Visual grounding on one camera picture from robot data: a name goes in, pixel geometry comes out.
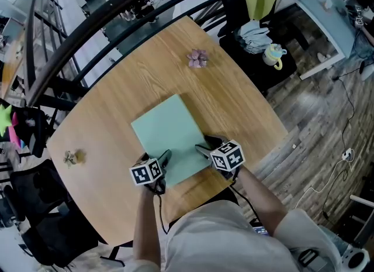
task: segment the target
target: green notebook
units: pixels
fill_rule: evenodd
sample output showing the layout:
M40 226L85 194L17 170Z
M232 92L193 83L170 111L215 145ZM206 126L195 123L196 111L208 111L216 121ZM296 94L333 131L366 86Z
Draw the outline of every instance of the green notebook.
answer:
M197 153L195 144L206 146L203 134L179 95L173 95L131 123L150 157L166 150L172 157L166 167L171 187L207 167L210 162Z

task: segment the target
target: green star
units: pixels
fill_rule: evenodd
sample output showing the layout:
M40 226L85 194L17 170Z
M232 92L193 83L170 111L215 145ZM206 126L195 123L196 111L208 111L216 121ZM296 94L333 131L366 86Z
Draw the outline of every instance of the green star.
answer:
M8 126L12 126L11 121L12 105L9 105L6 109L3 105L0 105L0 135L3 136Z

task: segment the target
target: metal railing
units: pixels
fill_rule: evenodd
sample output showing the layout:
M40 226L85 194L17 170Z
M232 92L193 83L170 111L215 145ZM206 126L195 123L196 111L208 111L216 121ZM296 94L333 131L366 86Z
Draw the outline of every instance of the metal railing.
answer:
M61 16L62 7L58 0L48 0L49 7L45 13L43 9L43 1L40 0L40 10L36 8L36 1L32 0L29 17L26 25L26 69L25 69L25 92L27 106L50 106L62 110L71 110L75 105L75 100L83 97L88 90L94 86L108 71L110 71L119 61L126 57L131 51L143 42L154 36L168 25L177 21L181 17L189 16L195 12L207 9L204 15L199 15L195 19L197 24L203 25L209 19L216 16L221 17L220 23L224 21L224 11L220 8L220 0L208 0L200 5L186 11L175 19L157 27L150 35L140 40L134 47L127 51L118 61L115 61L91 86L90 88L82 85L84 77L98 64L111 50L115 49L124 39L128 38L136 30L141 28L147 22L153 20L156 16L172 8L176 4L184 0L170 0L160 7L154 9L145 17L137 20L123 32L118 34L116 38L111 40L85 67L79 69L74 54L101 28L114 19L117 15L124 12L129 5L139 0L109 0L100 8L91 13L70 35L66 34L64 23ZM44 51L45 64L41 71L36 74L34 64L33 39L35 29L35 19L40 21L41 25L41 43ZM46 34L44 27L49 30L51 39L51 47L53 53L47 52ZM74 78L71 80L65 77L64 67L71 66L74 71ZM48 88L53 90L53 94L46 94Z

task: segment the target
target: purple flower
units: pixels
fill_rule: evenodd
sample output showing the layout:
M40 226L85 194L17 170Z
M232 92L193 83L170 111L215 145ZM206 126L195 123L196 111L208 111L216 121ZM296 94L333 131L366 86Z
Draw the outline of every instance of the purple flower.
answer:
M187 58L190 59L188 66L193 68L206 67L208 61L206 50L193 49L192 53L187 55Z

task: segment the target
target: desk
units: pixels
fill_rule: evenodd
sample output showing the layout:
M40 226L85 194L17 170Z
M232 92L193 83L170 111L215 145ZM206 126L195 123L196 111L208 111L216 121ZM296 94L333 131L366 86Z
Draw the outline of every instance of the desk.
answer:
M22 62L23 55L16 58L18 45L23 44L25 40L25 32L22 32L18 40L14 40L11 46L6 51L4 57L4 68L2 70L2 84L1 84L1 98L5 99L8 96L9 90L17 76L18 68Z
M206 68L188 67L192 48L207 50ZM241 143L248 168L287 134L250 79L192 20L183 18L159 32L107 73L47 143L73 200L110 245L128 242L134 233L139 187L129 167L144 150L130 124L173 94L182 97L203 133ZM86 154L85 163L68 168L64 153L77 149ZM193 210L228 185L206 168L167 189L164 221Z
M300 78L304 80L322 69L333 65L337 61L340 61L344 57L348 58L351 55L356 30L349 23L348 16L343 17L340 15L335 6L326 11L319 0L294 1L313 19L337 51L337 54L327 61L302 74Z

